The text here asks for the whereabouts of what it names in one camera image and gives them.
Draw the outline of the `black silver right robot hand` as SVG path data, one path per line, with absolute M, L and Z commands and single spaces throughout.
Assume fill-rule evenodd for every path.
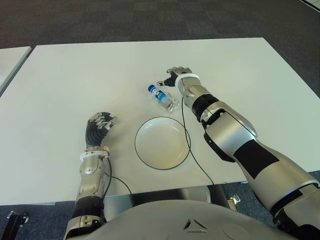
M 174 87 L 177 82 L 177 78 L 180 75 L 184 74 L 192 74 L 193 72 L 188 68 L 188 67 L 172 67 L 166 70 L 166 73 L 169 74 L 169 77 L 163 81 L 158 81 L 156 83 L 157 86 L 159 87 Z

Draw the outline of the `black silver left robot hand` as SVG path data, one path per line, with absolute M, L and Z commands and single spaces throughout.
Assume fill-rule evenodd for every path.
M 117 117 L 109 112 L 97 112 L 88 121 L 85 131 L 86 148 L 100 147 L 103 139 L 115 125 Z

